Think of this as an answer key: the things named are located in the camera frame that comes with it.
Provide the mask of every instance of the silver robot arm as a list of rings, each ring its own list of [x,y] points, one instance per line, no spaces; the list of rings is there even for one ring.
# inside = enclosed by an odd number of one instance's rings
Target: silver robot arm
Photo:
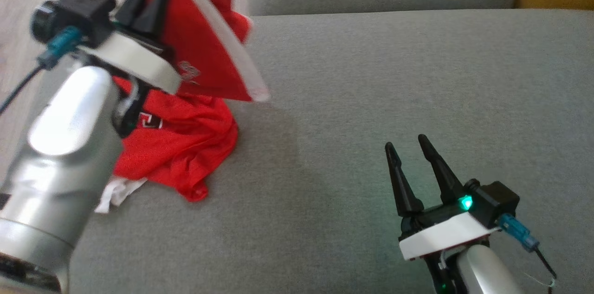
[[[118,102],[110,74],[87,66],[33,123],[0,189],[10,195],[0,211],[0,288],[68,292],[70,256],[123,150],[112,124]]]
[[[490,248],[475,244],[456,258],[461,281],[469,294],[522,294],[513,275]]]

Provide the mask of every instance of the white stripe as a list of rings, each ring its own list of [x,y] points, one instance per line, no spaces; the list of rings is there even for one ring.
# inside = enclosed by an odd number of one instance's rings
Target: white stripe
[[[217,8],[210,0],[193,1],[225,47],[229,57],[231,57],[235,68],[244,81],[248,95],[256,102],[269,100],[270,94],[254,62]]]

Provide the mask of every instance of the white fabric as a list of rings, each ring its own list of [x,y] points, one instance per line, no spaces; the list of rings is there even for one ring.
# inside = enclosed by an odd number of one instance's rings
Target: white fabric
[[[108,212],[110,212],[110,205],[121,205],[128,195],[138,190],[138,188],[146,183],[146,181],[146,178],[129,180],[122,177],[112,176],[101,195],[101,200],[99,201],[99,205],[97,205],[95,212],[108,214]]]

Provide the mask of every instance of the gray couch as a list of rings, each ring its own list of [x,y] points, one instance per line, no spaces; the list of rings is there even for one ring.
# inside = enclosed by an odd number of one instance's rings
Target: gray couch
[[[260,13],[511,6],[256,1]],[[254,28],[248,46],[273,99],[229,102],[240,139],[208,178],[208,199],[150,184],[94,216],[73,293],[430,293],[424,263],[398,248],[383,150],[395,144],[414,192],[436,205],[419,133],[461,180],[500,180],[522,197],[518,217],[559,274],[555,293],[591,292],[594,13],[277,15]],[[61,73],[45,76],[38,109]],[[503,233],[492,247],[527,293],[545,292],[523,273],[549,279],[536,256]]]

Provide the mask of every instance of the black cable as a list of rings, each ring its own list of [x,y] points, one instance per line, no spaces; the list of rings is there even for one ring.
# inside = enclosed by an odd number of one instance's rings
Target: black cable
[[[32,70],[25,78],[23,78],[23,81],[21,81],[21,83],[17,85],[17,87],[10,93],[10,95],[8,95],[6,100],[2,102],[2,106],[0,106],[0,115],[2,115],[4,111],[6,111],[6,108],[8,108],[10,103],[13,102],[14,99],[19,95],[19,93],[22,91],[25,85],[27,85],[27,83],[29,83],[29,81],[31,81],[31,79],[35,77],[41,70],[43,70],[43,66],[39,65],[34,70]]]
[[[547,259],[545,258],[545,256],[542,255],[541,250],[539,248],[536,248],[535,252],[536,252],[536,255],[538,256],[538,258],[543,263],[543,265],[547,268],[549,273],[551,273],[551,275],[553,276],[553,279],[556,280],[556,272],[553,271],[551,264],[549,264],[549,262],[547,262]],[[548,294],[552,294],[552,292],[553,292],[553,288],[549,287]]]

